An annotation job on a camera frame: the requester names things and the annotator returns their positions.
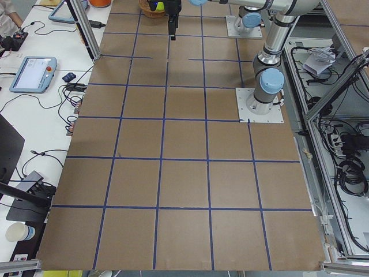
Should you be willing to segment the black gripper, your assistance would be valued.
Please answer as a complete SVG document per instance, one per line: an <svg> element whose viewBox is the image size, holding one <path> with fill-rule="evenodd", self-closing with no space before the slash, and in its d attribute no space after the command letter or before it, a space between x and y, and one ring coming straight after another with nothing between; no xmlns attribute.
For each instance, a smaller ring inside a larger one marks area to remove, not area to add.
<svg viewBox="0 0 369 277"><path fill-rule="evenodd" d="M168 14L168 34L171 40L176 40L176 29L178 28L179 13L182 10L181 0L164 1L164 9Z"/></svg>
<svg viewBox="0 0 369 277"><path fill-rule="evenodd" d="M154 0L147 0L147 3L149 5L149 8L153 12L156 10L156 2L157 1L154 1Z"/></svg>

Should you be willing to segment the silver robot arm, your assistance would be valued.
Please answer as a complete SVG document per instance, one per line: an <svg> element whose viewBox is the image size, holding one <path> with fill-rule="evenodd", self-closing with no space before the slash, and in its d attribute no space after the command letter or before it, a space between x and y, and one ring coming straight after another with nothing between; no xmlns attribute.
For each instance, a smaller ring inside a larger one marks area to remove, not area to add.
<svg viewBox="0 0 369 277"><path fill-rule="evenodd" d="M178 19L182 10L182 1L147 1L151 11L156 11L160 2L163 5L163 10L168 14L168 33L174 36L179 25ZM239 13L233 21L233 29L237 32L247 32L258 27L262 20L259 11L258 8L251 9L239 6Z"/></svg>

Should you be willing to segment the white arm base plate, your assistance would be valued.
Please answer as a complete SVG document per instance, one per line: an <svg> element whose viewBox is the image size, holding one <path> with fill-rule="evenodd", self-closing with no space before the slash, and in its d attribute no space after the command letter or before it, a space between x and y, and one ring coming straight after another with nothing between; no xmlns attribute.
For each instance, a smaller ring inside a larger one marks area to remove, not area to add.
<svg viewBox="0 0 369 277"><path fill-rule="evenodd" d="M283 123L283 115L277 97L269 104L262 104L254 98L254 88L236 88L239 122Z"/></svg>

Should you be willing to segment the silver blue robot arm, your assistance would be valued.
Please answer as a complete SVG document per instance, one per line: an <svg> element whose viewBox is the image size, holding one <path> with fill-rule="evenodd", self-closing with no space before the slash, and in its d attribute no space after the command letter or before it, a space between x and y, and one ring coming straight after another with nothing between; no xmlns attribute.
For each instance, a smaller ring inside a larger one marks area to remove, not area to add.
<svg viewBox="0 0 369 277"><path fill-rule="evenodd" d="M253 95L246 100L247 108L252 113L266 115L284 85L284 75L277 65L285 42L298 17L315 9L319 1L218 1L218 3L277 12L270 25L263 49L254 58L256 87Z"/></svg>

